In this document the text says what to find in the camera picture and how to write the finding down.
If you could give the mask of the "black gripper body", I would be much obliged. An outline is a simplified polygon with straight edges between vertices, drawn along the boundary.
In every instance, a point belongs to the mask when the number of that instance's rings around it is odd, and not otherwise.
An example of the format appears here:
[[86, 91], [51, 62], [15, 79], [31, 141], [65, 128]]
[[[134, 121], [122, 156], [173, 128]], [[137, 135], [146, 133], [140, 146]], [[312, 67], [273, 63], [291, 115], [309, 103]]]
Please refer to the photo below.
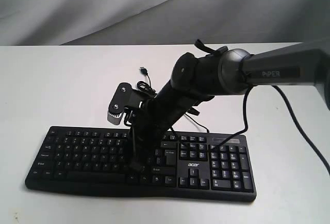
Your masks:
[[141, 162], [146, 161], [157, 142], [179, 119], [178, 97], [150, 98], [144, 101], [139, 109], [126, 114], [126, 121], [135, 129], [136, 147]]

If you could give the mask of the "dark grey Piper robot arm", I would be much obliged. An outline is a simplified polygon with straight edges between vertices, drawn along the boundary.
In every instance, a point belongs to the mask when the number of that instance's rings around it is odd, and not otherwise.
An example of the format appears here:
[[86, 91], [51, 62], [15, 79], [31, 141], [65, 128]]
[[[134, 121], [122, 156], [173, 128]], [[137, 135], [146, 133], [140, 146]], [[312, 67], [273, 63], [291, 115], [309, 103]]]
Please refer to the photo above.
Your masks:
[[260, 54], [243, 49], [217, 50], [201, 41], [195, 46], [206, 55], [183, 54], [169, 81], [132, 111], [129, 122], [133, 154], [129, 168], [141, 172], [156, 142], [191, 107], [218, 95], [248, 96], [253, 87], [311, 85], [329, 104], [329, 39], [305, 42]]

